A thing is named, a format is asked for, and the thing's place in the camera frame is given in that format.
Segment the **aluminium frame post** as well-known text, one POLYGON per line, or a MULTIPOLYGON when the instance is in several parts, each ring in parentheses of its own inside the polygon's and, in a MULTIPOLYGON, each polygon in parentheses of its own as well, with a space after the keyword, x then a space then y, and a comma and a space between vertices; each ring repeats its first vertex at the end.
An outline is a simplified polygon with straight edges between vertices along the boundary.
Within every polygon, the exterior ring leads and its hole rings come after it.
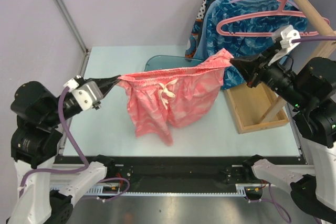
POLYGON ((79 48, 81 49, 81 51, 83 52, 83 54, 86 56, 88 54, 88 48, 85 45, 85 42, 82 38, 82 36, 80 35, 80 32, 64 2, 64 0, 53 0, 55 2, 56 7, 58 8, 58 10, 60 11, 61 16, 63 17, 66 25, 68 26, 71 34, 73 35, 77 45, 79 46, 79 48))

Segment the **wooden clothes rack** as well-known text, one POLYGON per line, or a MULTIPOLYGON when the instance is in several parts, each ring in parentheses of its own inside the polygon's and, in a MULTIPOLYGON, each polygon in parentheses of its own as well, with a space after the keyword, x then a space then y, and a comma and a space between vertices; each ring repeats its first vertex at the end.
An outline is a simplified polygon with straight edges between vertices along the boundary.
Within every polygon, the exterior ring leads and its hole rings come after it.
MULTIPOLYGON (((294 0, 306 15, 309 28, 319 35, 335 35, 335 0, 294 0)), ((313 57, 335 57, 334 41, 303 43, 291 52, 294 70, 301 68, 313 57)), ((269 88, 261 86, 255 90, 239 85, 224 92, 231 110, 237 132, 250 133, 284 126, 289 122, 289 110, 285 101, 276 97, 269 88)))

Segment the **pink patterned shorts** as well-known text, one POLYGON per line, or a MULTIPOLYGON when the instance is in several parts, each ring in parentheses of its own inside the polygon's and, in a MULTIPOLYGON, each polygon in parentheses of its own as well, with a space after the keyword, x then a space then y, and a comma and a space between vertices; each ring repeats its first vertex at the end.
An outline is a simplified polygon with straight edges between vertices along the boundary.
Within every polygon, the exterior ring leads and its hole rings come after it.
POLYGON ((173 144, 169 126, 182 128, 201 119, 224 84, 232 54, 222 49, 195 67, 161 69, 120 76, 127 111, 137 137, 154 133, 173 144))

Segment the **light blue shorts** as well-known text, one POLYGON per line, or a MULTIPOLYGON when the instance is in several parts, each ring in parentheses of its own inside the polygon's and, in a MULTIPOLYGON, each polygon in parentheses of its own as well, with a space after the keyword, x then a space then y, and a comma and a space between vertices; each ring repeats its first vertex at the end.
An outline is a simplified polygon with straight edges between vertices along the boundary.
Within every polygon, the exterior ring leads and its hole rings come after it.
POLYGON ((217 24, 223 19, 234 17, 236 6, 231 0, 213 0, 203 16, 202 28, 199 31, 194 59, 206 60, 209 56, 225 48, 233 56, 237 56, 237 42, 232 37, 223 37, 216 31, 217 24))

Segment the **orange and teal printed shorts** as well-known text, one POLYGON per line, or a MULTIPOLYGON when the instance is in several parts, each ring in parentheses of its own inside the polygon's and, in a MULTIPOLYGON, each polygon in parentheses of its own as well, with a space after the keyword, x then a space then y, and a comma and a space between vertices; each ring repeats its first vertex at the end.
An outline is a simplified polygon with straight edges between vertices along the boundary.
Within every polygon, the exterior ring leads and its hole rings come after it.
POLYGON ((197 13, 196 20, 193 24, 190 37, 185 49, 185 58, 193 58, 202 36, 202 28, 204 17, 209 9, 211 3, 215 0, 203 0, 201 7, 197 13))

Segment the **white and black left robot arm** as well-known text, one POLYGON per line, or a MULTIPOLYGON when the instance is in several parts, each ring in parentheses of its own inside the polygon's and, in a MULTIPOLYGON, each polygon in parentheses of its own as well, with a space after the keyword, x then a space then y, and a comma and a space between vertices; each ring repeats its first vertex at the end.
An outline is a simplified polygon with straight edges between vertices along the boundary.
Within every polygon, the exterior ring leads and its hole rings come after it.
POLYGON ((18 178, 18 200, 8 223, 66 223, 77 202, 95 184, 122 182, 113 159, 98 155, 89 162, 78 151, 83 167, 69 170, 75 178, 62 189, 50 187, 51 175, 61 173, 53 168, 60 140, 67 136, 73 147, 78 147, 67 120, 83 111, 99 109, 101 100, 119 81, 119 76, 76 76, 65 83, 60 96, 37 81, 17 89, 10 107, 17 116, 11 156, 18 178))

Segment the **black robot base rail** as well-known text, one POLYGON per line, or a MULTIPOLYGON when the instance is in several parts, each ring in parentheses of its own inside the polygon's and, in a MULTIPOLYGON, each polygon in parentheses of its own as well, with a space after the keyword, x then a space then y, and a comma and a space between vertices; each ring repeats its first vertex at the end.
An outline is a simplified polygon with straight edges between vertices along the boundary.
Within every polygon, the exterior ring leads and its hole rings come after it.
POLYGON ((262 183, 286 193, 291 183, 301 180, 293 168, 306 164, 299 157, 131 157, 89 156, 89 162, 108 164, 107 179, 120 174, 129 193, 139 194, 224 194, 237 184, 262 183))

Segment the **teal plastic tub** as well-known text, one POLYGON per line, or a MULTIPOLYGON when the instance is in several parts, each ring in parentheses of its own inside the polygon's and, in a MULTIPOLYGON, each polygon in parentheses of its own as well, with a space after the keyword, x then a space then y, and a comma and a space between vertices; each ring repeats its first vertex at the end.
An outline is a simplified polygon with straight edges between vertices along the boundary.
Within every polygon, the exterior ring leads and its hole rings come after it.
POLYGON ((144 71, 195 67, 203 61, 180 56, 157 55, 151 57, 145 64, 144 71))

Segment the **pink plastic hanger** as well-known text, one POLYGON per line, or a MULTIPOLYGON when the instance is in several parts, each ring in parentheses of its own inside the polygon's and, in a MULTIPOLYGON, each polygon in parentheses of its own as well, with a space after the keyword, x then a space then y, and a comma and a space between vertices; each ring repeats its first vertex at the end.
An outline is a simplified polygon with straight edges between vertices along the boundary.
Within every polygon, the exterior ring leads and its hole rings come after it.
POLYGON ((304 10, 300 4, 306 0, 244 0, 233 3, 237 13, 223 19, 216 26, 222 36, 270 37, 277 29, 293 25, 300 36, 320 35, 318 29, 307 31, 312 10, 304 10))

